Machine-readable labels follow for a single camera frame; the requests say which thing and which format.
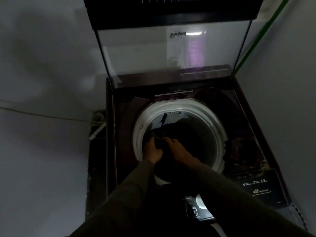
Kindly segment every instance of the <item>green hose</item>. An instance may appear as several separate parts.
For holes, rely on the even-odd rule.
[[[279,5],[278,9],[275,11],[271,19],[263,26],[261,31],[259,32],[258,37],[254,41],[254,43],[251,45],[250,49],[247,51],[246,55],[244,58],[241,60],[237,68],[235,69],[234,74],[236,75],[239,69],[242,67],[242,65],[246,62],[250,54],[253,52],[255,47],[258,45],[258,43],[261,41],[263,36],[266,34],[266,32],[269,30],[270,26],[274,23],[275,19],[278,17],[278,15],[281,13],[285,5],[289,2],[289,0],[283,0],[282,3]]]

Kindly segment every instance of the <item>washing machine lid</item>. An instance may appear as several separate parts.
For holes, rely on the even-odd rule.
[[[263,2],[84,1],[114,88],[174,82],[168,75],[174,70],[182,70],[176,81],[195,78],[186,72],[231,76]],[[156,71],[164,77],[144,75]]]

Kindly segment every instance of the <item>washing machine drum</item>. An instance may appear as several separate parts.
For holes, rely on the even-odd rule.
[[[177,138],[201,162],[217,172],[224,170],[224,142],[227,135],[219,118],[202,102],[177,99],[149,105],[138,117],[133,130],[133,149],[139,161],[143,159],[143,146],[150,132],[157,136]],[[162,171],[161,165],[155,166],[157,184],[170,183],[168,176]]]

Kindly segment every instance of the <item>top-load washing machine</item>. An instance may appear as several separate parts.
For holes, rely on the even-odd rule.
[[[109,75],[107,195],[142,160],[149,131],[181,122],[205,164],[272,208],[291,203],[233,75],[262,2],[85,0]],[[171,182],[155,174],[157,184]],[[182,195],[188,218],[214,219],[199,195]]]

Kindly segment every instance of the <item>gray sleeve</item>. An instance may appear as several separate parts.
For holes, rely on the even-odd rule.
[[[135,225],[145,201],[149,182],[154,177],[154,165],[141,161],[95,211],[70,237],[127,236]]]
[[[313,236],[206,165],[192,170],[197,190],[227,236]]]

